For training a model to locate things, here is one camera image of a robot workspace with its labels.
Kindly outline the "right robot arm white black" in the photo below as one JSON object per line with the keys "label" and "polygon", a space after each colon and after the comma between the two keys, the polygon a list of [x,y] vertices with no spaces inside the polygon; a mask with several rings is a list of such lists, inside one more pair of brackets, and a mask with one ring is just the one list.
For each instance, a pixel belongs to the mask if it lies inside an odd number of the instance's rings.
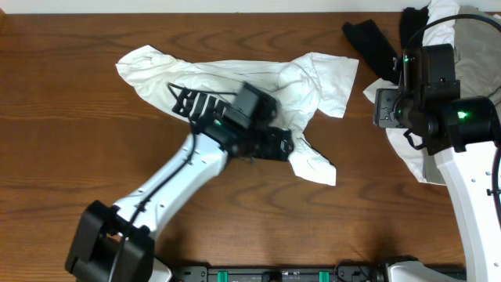
{"label": "right robot arm white black", "polygon": [[450,44],[405,49],[396,89],[378,89],[373,122],[399,128],[435,159],[448,189],[469,281],[500,279],[500,122],[485,96],[463,98]]}

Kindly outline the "white t-shirt with black logo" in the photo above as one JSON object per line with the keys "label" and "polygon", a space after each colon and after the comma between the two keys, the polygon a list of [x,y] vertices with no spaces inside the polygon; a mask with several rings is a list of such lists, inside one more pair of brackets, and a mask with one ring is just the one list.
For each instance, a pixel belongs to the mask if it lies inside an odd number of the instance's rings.
{"label": "white t-shirt with black logo", "polygon": [[305,138],[304,130],[317,110],[342,118],[354,85],[358,60],[309,52],[290,62],[223,60],[190,63],[145,45],[122,57],[118,74],[147,103],[175,118],[173,83],[208,91],[217,101],[231,102],[244,82],[279,101],[273,126],[291,131],[294,151],[288,160],[294,174],[333,186],[337,170]]}

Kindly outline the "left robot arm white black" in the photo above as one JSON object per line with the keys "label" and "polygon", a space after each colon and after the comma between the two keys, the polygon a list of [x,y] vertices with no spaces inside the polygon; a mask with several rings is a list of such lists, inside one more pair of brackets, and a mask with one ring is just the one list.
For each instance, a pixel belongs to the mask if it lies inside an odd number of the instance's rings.
{"label": "left robot arm white black", "polygon": [[78,281],[171,281],[155,242],[177,211],[233,158],[286,161],[291,132],[271,125],[279,101],[243,83],[221,110],[189,121],[190,134],[174,157],[127,197],[82,213],[64,268]]}

